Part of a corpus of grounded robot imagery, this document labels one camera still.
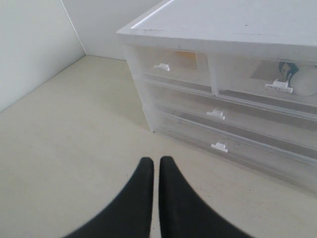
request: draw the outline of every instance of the plastic drawer unit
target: plastic drawer unit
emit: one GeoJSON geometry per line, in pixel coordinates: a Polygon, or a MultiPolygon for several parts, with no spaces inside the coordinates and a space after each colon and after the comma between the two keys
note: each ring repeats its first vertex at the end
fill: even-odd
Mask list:
{"type": "Polygon", "coordinates": [[[311,4],[170,0],[119,30],[150,129],[317,192],[311,4]]]}

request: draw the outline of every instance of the drawer handle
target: drawer handle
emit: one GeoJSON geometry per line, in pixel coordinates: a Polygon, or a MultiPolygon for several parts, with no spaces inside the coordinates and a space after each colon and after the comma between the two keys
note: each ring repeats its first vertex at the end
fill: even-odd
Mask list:
{"type": "Polygon", "coordinates": [[[213,110],[212,112],[207,112],[207,116],[210,116],[212,118],[222,119],[225,120],[226,117],[223,115],[222,111],[213,110]]]}
{"type": "Polygon", "coordinates": [[[211,144],[211,147],[213,149],[220,150],[220,151],[222,151],[224,153],[228,153],[228,149],[226,149],[226,145],[225,144],[221,144],[221,143],[217,142],[216,145],[215,144],[211,144]]]}
{"type": "Polygon", "coordinates": [[[168,64],[166,64],[166,63],[160,63],[159,65],[154,65],[154,68],[160,68],[160,69],[163,69],[165,71],[170,71],[170,68],[169,68],[168,64]]]}
{"type": "Polygon", "coordinates": [[[277,80],[275,80],[273,82],[273,84],[266,84],[265,87],[276,90],[276,91],[281,91],[284,93],[292,93],[293,92],[293,88],[288,87],[288,82],[280,82],[277,80]]]}

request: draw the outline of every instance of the storage drawer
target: storage drawer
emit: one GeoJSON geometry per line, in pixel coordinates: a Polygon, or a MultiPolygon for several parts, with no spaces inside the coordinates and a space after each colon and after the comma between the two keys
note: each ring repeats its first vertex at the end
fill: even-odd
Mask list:
{"type": "Polygon", "coordinates": [[[317,120],[317,68],[313,63],[280,62],[210,55],[220,97],[249,101],[317,120]]]}
{"type": "Polygon", "coordinates": [[[181,111],[317,150],[317,122],[263,111],[142,81],[151,101],[173,114],[181,111]]]}
{"type": "Polygon", "coordinates": [[[207,151],[227,157],[258,170],[271,172],[275,176],[287,178],[288,181],[317,190],[317,173],[315,163],[303,163],[289,159],[277,153],[244,143],[242,140],[223,135],[217,130],[190,124],[183,119],[151,112],[158,118],[155,131],[182,140],[207,151]]]}
{"type": "Polygon", "coordinates": [[[211,86],[208,58],[204,54],[156,47],[133,49],[143,73],[211,86]]]}

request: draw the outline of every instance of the white wall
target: white wall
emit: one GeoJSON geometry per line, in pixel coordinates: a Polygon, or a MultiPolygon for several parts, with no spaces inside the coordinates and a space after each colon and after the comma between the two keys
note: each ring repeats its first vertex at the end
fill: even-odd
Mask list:
{"type": "Polygon", "coordinates": [[[86,54],[124,59],[116,32],[161,0],[62,0],[86,54]]]}
{"type": "Polygon", "coordinates": [[[60,0],[0,0],[0,111],[83,57],[60,0]]]}

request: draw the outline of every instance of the floor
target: floor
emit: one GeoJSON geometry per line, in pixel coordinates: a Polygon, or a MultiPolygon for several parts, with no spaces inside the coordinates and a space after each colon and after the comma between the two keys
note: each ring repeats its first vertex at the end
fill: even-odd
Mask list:
{"type": "Polygon", "coordinates": [[[197,193],[258,238],[317,234],[317,198],[149,131],[125,61],[86,56],[0,114],[0,237],[56,238],[101,211],[142,156],[174,156],[197,193]]]}

